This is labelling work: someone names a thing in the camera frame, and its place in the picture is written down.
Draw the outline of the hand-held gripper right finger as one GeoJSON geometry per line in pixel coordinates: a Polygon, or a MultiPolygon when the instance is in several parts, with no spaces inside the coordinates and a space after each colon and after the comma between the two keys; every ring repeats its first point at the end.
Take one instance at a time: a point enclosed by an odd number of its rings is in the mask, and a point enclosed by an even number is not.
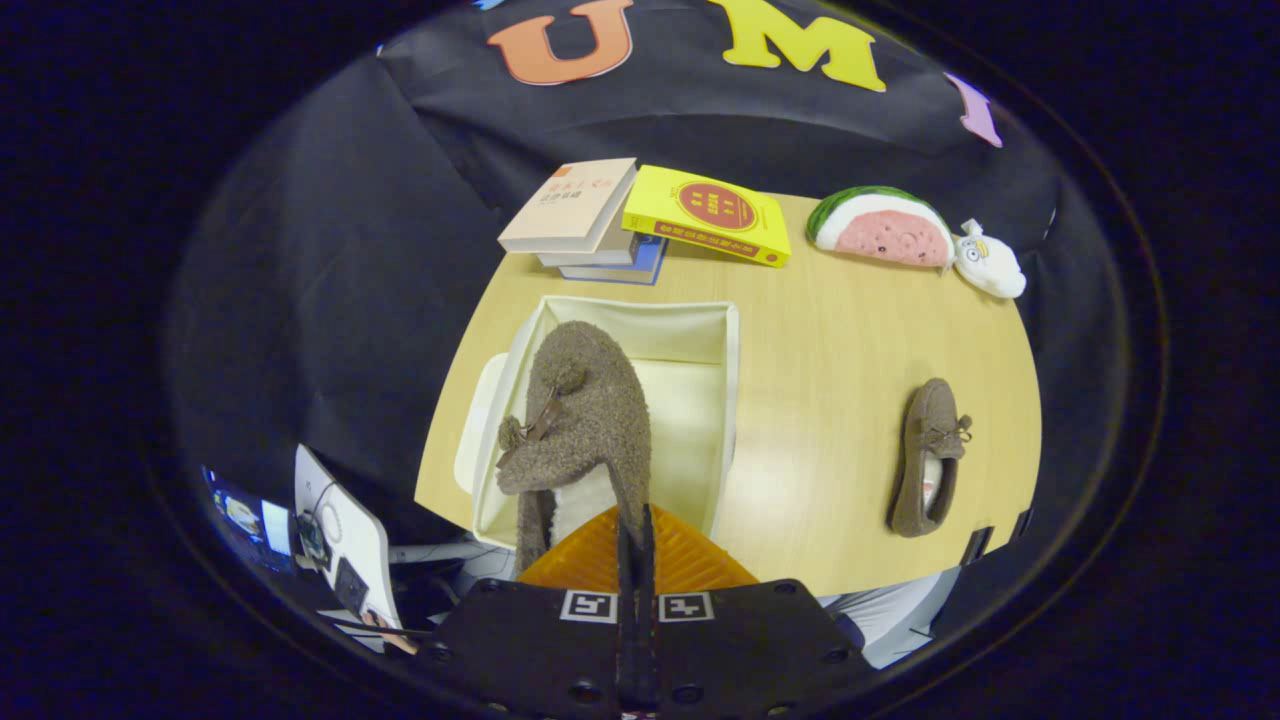
{"type": "Polygon", "coordinates": [[[801,582],[755,582],[689,523],[646,510],[653,715],[818,716],[870,684],[861,647],[801,582]]]}

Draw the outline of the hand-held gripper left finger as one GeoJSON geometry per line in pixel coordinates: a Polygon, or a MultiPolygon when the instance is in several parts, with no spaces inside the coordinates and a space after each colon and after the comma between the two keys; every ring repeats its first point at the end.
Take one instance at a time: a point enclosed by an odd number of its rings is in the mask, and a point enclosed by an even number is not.
{"type": "Polygon", "coordinates": [[[476,714],[628,716],[641,710],[641,548],[611,510],[534,565],[475,582],[415,667],[476,714]]]}

